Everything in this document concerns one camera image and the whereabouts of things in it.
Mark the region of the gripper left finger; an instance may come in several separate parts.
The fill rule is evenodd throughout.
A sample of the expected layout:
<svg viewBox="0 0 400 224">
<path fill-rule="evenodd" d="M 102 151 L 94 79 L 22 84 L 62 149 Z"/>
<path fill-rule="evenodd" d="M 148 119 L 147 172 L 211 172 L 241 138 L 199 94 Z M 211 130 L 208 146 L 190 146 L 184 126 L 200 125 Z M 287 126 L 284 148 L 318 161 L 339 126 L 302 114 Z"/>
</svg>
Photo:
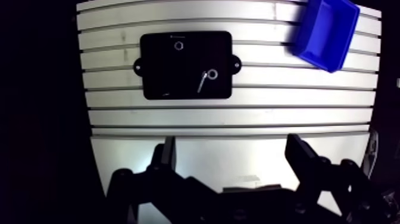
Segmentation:
<svg viewBox="0 0 400 224">
<path fill-rule="evenodd" d="M 176 138 L 158 144 L 144 172 L 128 168 L 113 172 L 106 195 L 108 223 L 127 223 L 129 209 L 138 221 L 139 206 L 151 203 L 171 223 L 218 223 L 218 194 L 196 180 L 176 173 Z"/>
</svg>

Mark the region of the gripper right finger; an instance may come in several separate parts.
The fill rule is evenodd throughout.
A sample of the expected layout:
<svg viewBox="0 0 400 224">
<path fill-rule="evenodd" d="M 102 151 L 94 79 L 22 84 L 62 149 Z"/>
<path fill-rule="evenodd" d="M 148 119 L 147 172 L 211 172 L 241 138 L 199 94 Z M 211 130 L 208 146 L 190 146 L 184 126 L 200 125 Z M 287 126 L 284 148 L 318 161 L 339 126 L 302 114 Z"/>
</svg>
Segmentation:
<svg viewBox="0 0 400 224">
<path fill-rule="evenodd" d="M 333 164 L 318 155 L 297 134 L 287 136 L 285 157 L 299 180 L 296 193 L 304 212 L 315 217 L 318 199 L 323 191 L 330 192 L 341 215 L 324 214 L 330 223 L 393 223 L 396 210 L 374 187 L 358 165 L 343 159 Z"/>
</svg>

